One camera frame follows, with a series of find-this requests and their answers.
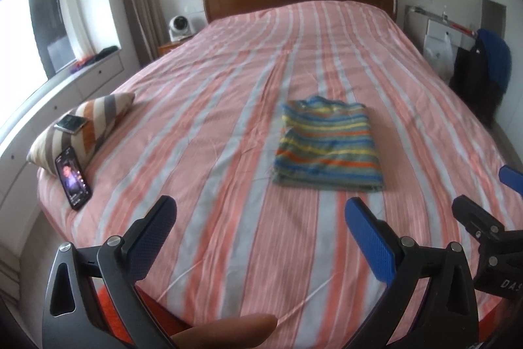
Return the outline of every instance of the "striped towel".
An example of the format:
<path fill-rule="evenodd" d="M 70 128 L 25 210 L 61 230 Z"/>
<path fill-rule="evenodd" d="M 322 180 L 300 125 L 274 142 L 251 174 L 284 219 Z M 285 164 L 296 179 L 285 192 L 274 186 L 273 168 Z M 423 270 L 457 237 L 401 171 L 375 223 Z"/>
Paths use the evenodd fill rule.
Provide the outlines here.
<path fill-rule="evenodd" d="M 321 96 L 283 105 L 285 132 L 273 182 L 327 190 L 383 189 L 378 153 L 363 104 Z"/>

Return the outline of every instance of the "smartphone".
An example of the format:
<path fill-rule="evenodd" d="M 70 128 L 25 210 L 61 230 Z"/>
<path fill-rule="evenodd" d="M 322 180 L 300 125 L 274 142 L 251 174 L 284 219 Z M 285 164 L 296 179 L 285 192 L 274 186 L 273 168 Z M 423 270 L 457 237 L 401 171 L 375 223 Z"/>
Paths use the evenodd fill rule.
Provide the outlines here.
<path fill-rule="evenodd" d="M 54 159 L 54 165 L 64 188 L 69 204 L 74 210 L 79 210 L 91 196 L 91 188 L 85 181 L 84 173 L 74 148 L 67 147 Z"/>
<path fill-rule="evenodd" d="M 85 117 L 66 114 L 54 124 L 54 127 L 63 132 L 74 135 L 75 133 L 78 133 L 78 131 L 83 128 L 88 121 L 89 119 L 86 119 Z"/>

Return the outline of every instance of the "metal bolt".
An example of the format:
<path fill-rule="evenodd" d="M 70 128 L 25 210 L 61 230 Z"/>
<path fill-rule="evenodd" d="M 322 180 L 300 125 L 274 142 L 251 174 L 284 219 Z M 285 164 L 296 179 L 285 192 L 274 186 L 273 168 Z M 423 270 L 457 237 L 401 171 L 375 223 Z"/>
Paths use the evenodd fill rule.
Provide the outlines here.
<path fill-rule="evenodd" d="M 453 241 L 451 244 L 450 244 L 450 248 L 455 251 L 455 252 L 460 252 L 463 250 L 463 247 L 461 247 L 461 244 L 460 243 L 457 243 L 455 241 Z"/>
<path fill-rule="evenodd" d="M 403 244 L 405 247 L 414 247 L 416 242 L 410 237 L 401 237 L 401 244 Z"/>
<path fill-rule="evenodd" d="M 122 237 L 120 236 L 112 236 L 107 239 L 107 245 L 114 247 L 120 244 L 120 241 L 122 240 Z"/>
<path fill-rule="evenodd" d="M 58 247 L 58 250 L 60 250 L 61 252 L 67 252 L 67 250 L 69 250 L 70 248 L 71 248 L 71 243 L 67 242 L 67 243 L 60 244 L 60 247 Z"/>

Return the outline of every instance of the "bed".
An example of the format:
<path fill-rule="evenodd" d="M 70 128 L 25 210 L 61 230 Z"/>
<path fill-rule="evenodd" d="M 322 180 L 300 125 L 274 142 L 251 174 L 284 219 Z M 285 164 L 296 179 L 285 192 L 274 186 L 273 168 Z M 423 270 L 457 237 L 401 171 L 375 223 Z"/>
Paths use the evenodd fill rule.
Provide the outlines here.
<path fill-rule="evenodd" d="M 209 26 L 117 90 L 136 101 L 86 171 L 92 200 L 73 211 L 40 170 L 43 211 L 82 247 L 171 195 L 177 222 L 139 286 L 191 325 L 273 313 L 263 347 L 274 349 L 341 347 L 383 291 L 344 223 L 349 197 L 419 244 L 460 241 L 475 271 L 477 245 L 453 219 L 453 198 L 467 195 L 509 229 L 523 228 L 523 203 L 497 179 L 492 138 L 394 23 L 396 5 L 205 0 Z M 367 106 L 383 192 L 271 183 L 279 106 L 315 94 Z M 497 303 L 478 293 L 480 318 Z"/>

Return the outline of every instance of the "human hand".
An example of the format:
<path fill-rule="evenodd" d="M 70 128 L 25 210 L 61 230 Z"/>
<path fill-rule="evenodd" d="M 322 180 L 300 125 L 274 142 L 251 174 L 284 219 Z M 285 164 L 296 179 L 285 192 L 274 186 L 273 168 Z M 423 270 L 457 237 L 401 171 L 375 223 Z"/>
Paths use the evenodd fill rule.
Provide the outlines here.
<path fill-rule="evenodd" d="M 210 322 L 171 339 L 179 349 L 247 349 L 265 342 L 277 324 L 274 315 L 254 314 Z"/>

